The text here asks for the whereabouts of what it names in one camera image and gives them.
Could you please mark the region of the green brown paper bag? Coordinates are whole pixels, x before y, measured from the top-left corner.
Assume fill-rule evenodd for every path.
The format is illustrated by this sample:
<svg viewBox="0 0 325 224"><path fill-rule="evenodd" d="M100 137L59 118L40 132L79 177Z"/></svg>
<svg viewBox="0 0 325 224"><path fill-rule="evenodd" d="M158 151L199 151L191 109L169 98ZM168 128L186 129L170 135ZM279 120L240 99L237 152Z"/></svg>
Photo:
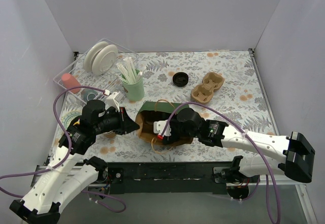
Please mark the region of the green brown paper bag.
<svg viewBox="0 0 325 224"><path fill-rule="evenodd" d="M151 144L151 149L157 154L166 154L177 146L191 144L193 137L181 137L176 142L164 145L161 139L157 138L154 132L154 122L167 120L170 114L179 106L180 103L170 103L165 99L156 102L145 101L136 115L136 123L140 126L137 136L143 141Z"/></svg>

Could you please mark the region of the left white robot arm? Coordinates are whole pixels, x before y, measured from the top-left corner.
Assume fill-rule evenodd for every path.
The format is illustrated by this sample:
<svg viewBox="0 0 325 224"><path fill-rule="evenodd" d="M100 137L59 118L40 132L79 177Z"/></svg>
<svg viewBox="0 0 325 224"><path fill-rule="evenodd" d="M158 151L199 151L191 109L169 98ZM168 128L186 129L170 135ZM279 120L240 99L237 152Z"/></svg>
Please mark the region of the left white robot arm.
<svg viewBox="0 0 325 224"><path fill-rule="evenodd" d="M89 101L82 114L73 119L47 168L32 189L14 200L10 210L27 223L57 223L65 206L89 184L107 180L107 164L93 156L84 160L82 169L66 179L76 163L92 146L96 137L113 132L126 135L140 127L127 114L124 107L106 107L100 100Z"/></svg>

